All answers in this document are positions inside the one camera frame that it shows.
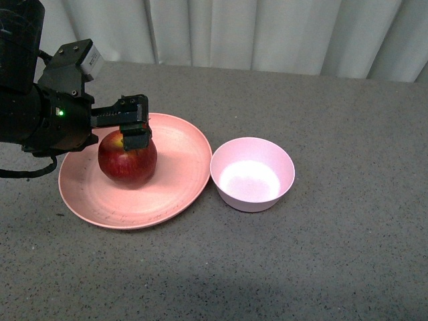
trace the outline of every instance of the red apple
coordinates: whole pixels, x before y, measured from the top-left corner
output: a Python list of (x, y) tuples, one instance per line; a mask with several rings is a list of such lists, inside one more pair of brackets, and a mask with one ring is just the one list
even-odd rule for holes
[(104, 137), (98, 147), (101, 171), (116, 183), (143, 185), (154, 174), (158, 158), (156, 146), (150, 138), (146, 148), (126, 151), (119, 130)]

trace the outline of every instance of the gray table surface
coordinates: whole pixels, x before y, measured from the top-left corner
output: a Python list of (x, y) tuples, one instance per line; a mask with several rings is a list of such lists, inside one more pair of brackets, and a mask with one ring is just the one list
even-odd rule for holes
[[(87, 91), (146, 94), (213, 151), (268, 139), (295, 183), (249, 214), (210, 179), (175, 218), (115, 231), (66, 207), (59, 169), (2, 179), (0, 320), (428, 320), (427, 85), (107, 63)], [(48, 162), (0, 148), (1, 168)]]

